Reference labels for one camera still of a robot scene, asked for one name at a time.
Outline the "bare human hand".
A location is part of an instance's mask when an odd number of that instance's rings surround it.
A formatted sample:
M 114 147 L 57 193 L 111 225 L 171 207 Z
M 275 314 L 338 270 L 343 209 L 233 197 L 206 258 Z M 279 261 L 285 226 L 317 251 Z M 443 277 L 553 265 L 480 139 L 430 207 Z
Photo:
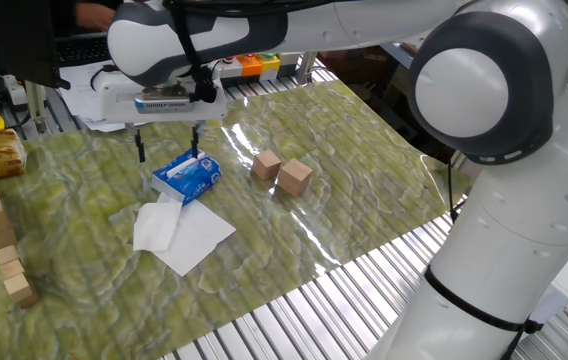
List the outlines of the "bare human hand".
M 106 32 L 114 15 L 113 9 L 101 4 L 79 2 L 75 5 L 75 22 L 82 29 Z

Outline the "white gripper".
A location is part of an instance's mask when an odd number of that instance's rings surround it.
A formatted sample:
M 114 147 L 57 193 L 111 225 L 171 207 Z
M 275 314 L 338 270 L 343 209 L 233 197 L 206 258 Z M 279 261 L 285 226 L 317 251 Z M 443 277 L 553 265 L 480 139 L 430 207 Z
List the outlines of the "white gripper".
M 192 79 L 160 87 L 144 87 L 119 71 L 101 73 L 94 80 L 100 113 L 107 123 L 198 122 L 222 119 L 227 105 L 224 89 L 213 80 L 214 101 L 205 102 Z M 191 155 L 198 158 L 201 124 L 192 127 Z M 134 134 L 139 162 L 145 162 L 145 146 L 139 129 Z

